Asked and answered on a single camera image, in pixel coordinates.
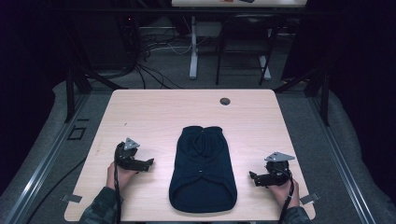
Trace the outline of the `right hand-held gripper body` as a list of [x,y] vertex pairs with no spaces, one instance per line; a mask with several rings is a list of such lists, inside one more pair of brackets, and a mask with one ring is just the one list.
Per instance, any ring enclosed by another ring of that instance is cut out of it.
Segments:
[[266,161],[265,168],[267,169],[265,186],[282,186],[292,179],[289,161],[294,160],[293,156],[281,152],[274,152],[264,160]]

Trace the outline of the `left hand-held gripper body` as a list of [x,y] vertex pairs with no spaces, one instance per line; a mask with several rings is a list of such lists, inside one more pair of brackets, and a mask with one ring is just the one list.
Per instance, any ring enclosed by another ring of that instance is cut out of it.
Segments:
[[125,170],[138,170],[137,161],[134,155],[137,152],[139,144],[130,137],[127,137],[124,142],[120,142],[116,146],[114,162]]

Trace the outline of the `dark blue garment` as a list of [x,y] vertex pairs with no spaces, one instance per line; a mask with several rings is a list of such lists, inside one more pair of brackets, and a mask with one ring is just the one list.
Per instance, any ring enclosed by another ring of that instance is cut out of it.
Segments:
[[233,209],[237,187],[228,143],[220,127],[190,126],[177,140],[170,204],[187,213]]

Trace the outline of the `person's right hand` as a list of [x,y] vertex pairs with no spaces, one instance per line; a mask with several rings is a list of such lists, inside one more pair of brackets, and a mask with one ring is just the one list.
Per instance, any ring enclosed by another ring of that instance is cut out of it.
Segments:
[[[293,193],[290,194],[290,187],[294,186]],[[268,189],[274,195],[278,204],[283,207],[286,200],[290,199],[287,208],[297,207],[300,205],[299,184],[295,181],[289,181],[282,186],[269,186]]]

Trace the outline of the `person's left hand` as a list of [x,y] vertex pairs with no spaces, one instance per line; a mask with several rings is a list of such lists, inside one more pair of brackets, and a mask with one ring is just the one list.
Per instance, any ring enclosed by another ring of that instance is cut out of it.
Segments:
[[119,189],[124,189],[136,174],[137,171],[119,168],[112,162],[107,168],[106,187],[115,189],[115,179],[118,179]]

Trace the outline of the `grey tape strip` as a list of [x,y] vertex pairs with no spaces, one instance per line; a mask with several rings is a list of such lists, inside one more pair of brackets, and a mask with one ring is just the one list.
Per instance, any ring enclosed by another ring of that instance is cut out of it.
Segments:
[[319,195],[315,192],[309,195],[304,196],[303,198],[300,199],[300,202],[302,205],[308,204],[308,203],[314,203],[319,199]]
[[65,194],[62,198],[62,202],[66,203],[80,203],[82,197],[74,194]]

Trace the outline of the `black chair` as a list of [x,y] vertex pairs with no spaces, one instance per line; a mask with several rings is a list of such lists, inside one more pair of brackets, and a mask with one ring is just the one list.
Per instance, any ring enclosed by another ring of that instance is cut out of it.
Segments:
[[274,44],[286,20],[280,15],[238,14],[221,25],[216,67],[216,84],[221,70],[259,69],[259,84],[265,80]]

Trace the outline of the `white desk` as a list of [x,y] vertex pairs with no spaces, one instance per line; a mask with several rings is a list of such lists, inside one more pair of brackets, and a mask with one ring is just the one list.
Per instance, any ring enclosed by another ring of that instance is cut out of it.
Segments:
[[[212,11],[225,9],[226,13],[235,13],[253,11],[261,12],[264,10],[283,10],[286,9],[303,9],[307,3],[307,0],[171,0],[172,7],[176,9],[191,9],[198,11],[199,9],[208,9]],[[191,19],[191,65],[190,65],[190,79],[197,78],[197,66],[198,66],[198,49],[197,49],[197,33],[196,33],[196,16],[192,16]]]

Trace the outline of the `aluminium floor rail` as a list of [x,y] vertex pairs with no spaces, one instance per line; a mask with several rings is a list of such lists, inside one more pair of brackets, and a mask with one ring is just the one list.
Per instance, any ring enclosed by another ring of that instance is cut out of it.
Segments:
[[64,121],[66,105],[61,96],[55,98],[55,105],[49,113],[40,134],[28,156],[21,165],[4,194],[0,197],[0,224],[19,224],[27,214],[35,196],[40,191],[51,167],[61,152],[61,144],[71,132],[76,115],[90,98],[89,94],[78,97],[71,119]]
[[332,160],[344,183],[347,194],[349,195],[349,198],[353,203],[358,217],[360,218],[361,224],[377,224],[366,200],[363,197],[361,188],[359,187],[358,183],[356,182],[353,174],[349,169],[347,161],[332,132],[332,128],[325,124],[320,115],[318,100],[315,98],[308,98],[307,101],[311,106],[311,109],[316,117],[316,120],[318,121],[321,130],[324,132],[328,144],[330,145],[330,154],[332,156]]

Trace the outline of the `black metal frame stand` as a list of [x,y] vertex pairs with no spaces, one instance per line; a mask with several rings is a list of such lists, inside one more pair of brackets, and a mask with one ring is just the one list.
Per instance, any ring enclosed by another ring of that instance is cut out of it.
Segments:
[[319,93],[319,116],[326,126],[329,126],[328,120],[328,106],[330,97],[330,76],[327,72],[328,66],[325,63],[320,63],[318,67],[311,69],[300,77],[295,77],[291,81],[283,84],[275,89],[276,93],[281,93],[296,86],[298,83],[308,80],[304,95],[306,97],[316,97]]
[[122,87],[109,79],[99,75],[93,69],[82,65],[69,65],[68,70],[65,75],[65,85],[66,85],[66,105],[67,112],[65,123],[69,122],[76,113],[76,102],[75,102],[75,88],[78,88],[79,92],[82,94],[90,94],[92,91],[92,85],[88,81],[88,78],[99,81],[105,86],[109,87],[111,90],[125,90]]

